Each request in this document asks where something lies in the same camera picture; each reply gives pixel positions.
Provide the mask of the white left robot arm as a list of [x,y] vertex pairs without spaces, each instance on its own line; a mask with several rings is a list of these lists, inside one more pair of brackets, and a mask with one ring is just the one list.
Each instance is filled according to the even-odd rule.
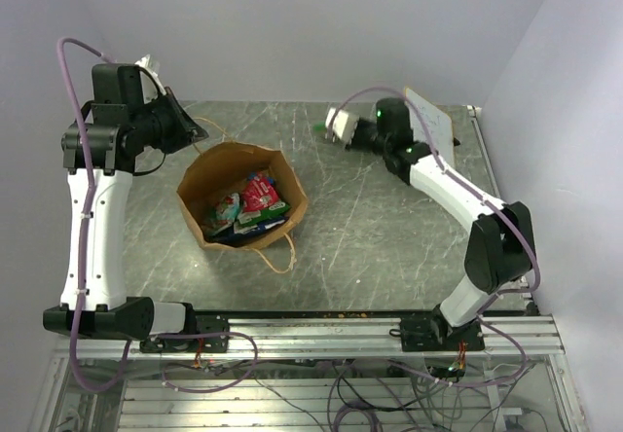
[[145,148],[168,156],[204,140],[206,131],[158,79],[147,58],[92,69],[94,99],[61,139],[72,199],[70,256],[58,306],[44,311],[46,330],[93,340],[137,340],[164,333],[177,351],[198,341],[192,308],[127,293],[123,271],[125,211],[136,159]]

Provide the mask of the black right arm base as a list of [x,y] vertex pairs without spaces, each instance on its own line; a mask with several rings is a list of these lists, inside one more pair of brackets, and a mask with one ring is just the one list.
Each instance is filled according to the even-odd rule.
[[478,322],[453,328],[433,311],[419,311],[402,318],[392,334],[401,341],[404,352],[458,352],[461,347],[466,351],[485,349]]

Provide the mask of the blue snack box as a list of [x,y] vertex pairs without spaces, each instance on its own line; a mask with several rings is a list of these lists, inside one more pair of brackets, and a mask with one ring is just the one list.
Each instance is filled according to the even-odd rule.
[[275,229],[288,221],[285,216],[278,216],[257,224],[243,226],[239,222],[234,222],[229,228],[215,234],[209,238],[209,242],[240,246],[251,238],[262,236],[268,231]]

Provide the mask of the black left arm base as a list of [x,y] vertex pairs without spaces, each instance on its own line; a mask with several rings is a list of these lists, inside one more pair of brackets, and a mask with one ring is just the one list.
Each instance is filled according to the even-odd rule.
[[225,353],[230,336],[229,321],[223,315],[196,315],[195,327],[175,338],[155,336],[139,344],[143,354]]

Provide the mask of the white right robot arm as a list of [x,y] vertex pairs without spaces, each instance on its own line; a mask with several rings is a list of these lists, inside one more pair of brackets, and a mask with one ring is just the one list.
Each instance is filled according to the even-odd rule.
[[467,231],[465,275],[433,310],[428,330],[438,348],[453,348],[471,324],[498,297],[517,292],[515,281],[528,272],[540,284],[531,214],[521,202],[507,203],[460,175],[454,168],[455,139],[450,117],[412,90],[394,91],[375,105],[373,120],[343,108],[329,111],[328,135],[348,149],[383,157],[386,169],[437,202]]

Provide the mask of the brown paper bag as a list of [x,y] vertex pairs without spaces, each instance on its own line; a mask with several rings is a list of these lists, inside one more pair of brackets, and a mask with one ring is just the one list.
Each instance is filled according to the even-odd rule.
[[177,188],[182,216],[203,250],[253,252],[273,272],[293,270],[293,229],[309,199],[284,154],[220,131],[220,143],[197,149]]

